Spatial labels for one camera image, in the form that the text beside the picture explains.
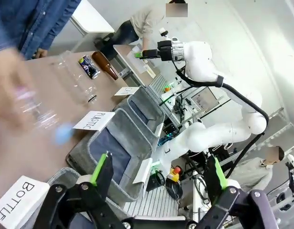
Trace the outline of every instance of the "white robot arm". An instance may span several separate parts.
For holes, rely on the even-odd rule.
[[[251,134],[261,134],[267,126],[266,116],[256,111],[248,103],[239,98],[248,99],[257,108],[261,107],[262,97],[260,93],[252,90],[244,83],[238,83],[235,80],[227,78],[222,73],[215,70],[211,64],[212,50],[206,42],[179,42],[176,38],[170,41],[170,47],[167,41],[162,43],[163,49],[159,48],[159,57],[163,61],[168,60],[169,48],[171,50],[172,61],[186,61],[186,73],[191,81],[195,82],[217,82],[220,81],[224,87],[222,89],[227,95],[242,105],[242,120],[233,123],[215,124],[206,128],[202,123],[194,123],[188,129],[184,130],[177,137],[168,141],[156,149],[155,156],[161,163],[161,170],[164,175],[170,171],[171,162],[178,157],[186,154],[188,150],[193,152],[202,152],[210,147],[225,145],[228,143],[241,142],[250,137]],[[238,94],[235,95],[228,89],[235,89]]]

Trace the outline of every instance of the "label card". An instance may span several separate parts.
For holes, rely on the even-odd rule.
[[[158,136],[158,137],[161,136],[163,126],[164,126],[164,123],[161,123],[156,127],[156,130],[154,133],[156,136]]]
[[[122,87],[115,95],[130,95],[134,94],[139,87]]]
[[[114,115],[115,112],[90,111],[73,128],[101,131]]]
[[[143,182],[143,192],[142,192],[142,198],[144,197],[150,177],[151,172],[151,164],[152,164],[152,158],[148,158],[142,161],[142,164],[138,170],[138,173],[133,181],[133,184],[141,183]]]
[[[50,185],[21,176],[0,199],[0,224],[20,229],[46,197]]]

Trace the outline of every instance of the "table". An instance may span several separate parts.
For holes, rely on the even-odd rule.
[[[88,0],[81,0],[70,20],[83,35],[83,38],[78,41],[72,49],[72,52],[77,50],[90,33],[114,32],[114,29],[110,24],[98,13],[97,10],[95,10]]]
[[[74,64],[83,55],[92,52],[73,53]],[[44,105],[57,113],[60,121],[77,123],[89,110],[111,111],[124,96],[113,96],[121,87],[127,86],[123,79],[113,80],[101,72],[91,80],[86,76],[84,83],[97,87],[97,100],[89,106],[76,103],[62,86],[55,73],[57,57],[46,57],[27,61],[26,64],[38,89],[38,96]],[[78,65],[79,71],[85,72]],[[85,136],[85,131],[76,131],[68,143],[57,146],[51,141],[53,130],[34,128],[18,133],[0,123],[0,197],[22,175],[46,182],[59,169],[66,167],[66,155]]]
[[[149,84],[153,81],[153,78],[148,74],[147,71],[143,73],[139,73],[139,71],[135,68],[135,66],[130,62],[127,55],[132,50],[132,48],[135,45],[114,45],[115,51],[118,53],[118,55],[121,57],[121,59],[129,66],[131,71],[133,72],[135,78],[143,85],[143,86],[149,86]],[[157,67],[152,66],[152,64],[148,63],[148,65],[151,67],[151,69],[155,73],[155,78],[160,74],[160,70]]]

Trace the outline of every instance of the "gray fabric bin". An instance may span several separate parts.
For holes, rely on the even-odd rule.
[[[48,183],[50,185],[54,184],[62,184],[65,185],[67,188],[71,188],[76,184],[77,179],[80,177],[80,174],[77,173],[74,169],[72,168],[62,168],[59,170],[49,181]],[[107,204],[110,206],[112,211],[115,213],[115,215],[120,219],[126,219],[129,218],[130,216],[124,212],[118,205],[116,205],[112,200],[109,198],[106,198]],[[33,225],[37,219],[38,213],[40,211],[42,205],[40,205],[36,211],[33,213],[33,215],[30,217],[30,219],[27,221],[27,223],[21,227],[21,229],[31,229],[33,228]],[[86,219],[83,215],[81,214],[76,214],[74,217],[70,229],[94,229],[93,224]]]
[[[140,86],[133,95],[125,98],[115,107],[118,108],[127,112],[155,150],[159,139],[155,131],[157,126],[164,122],[165,114],[147,90]]]
[[[89,132],[67,155],[68,164],[82,175],[92,174],[106,151],[112,153],[114,176],[108,197],[118,205],[137,200],[143,183],[133,184],[143,160],[151,157],[152,146],[122,109],[102,131]]]

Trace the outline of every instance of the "plastic bottle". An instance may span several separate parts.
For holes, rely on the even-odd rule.
[[[54,129],[53,142],[57,145],[63,145],[73,136],[73,124],[60,123],[57,114],[51,110],[45,109],[41,102],[37,102],[34,92],[29,92],[25,88],[19,88],[17,99],[24,101],[21,107],[22,112],[29,112],[35,119],[34,125],[44,129]]]
[[[96,100],[94,82],[83,71],[78,60],[72,57],[70,51],[59,56],[56,70],[61,84],[70,92],[75,101],[86,104]]]

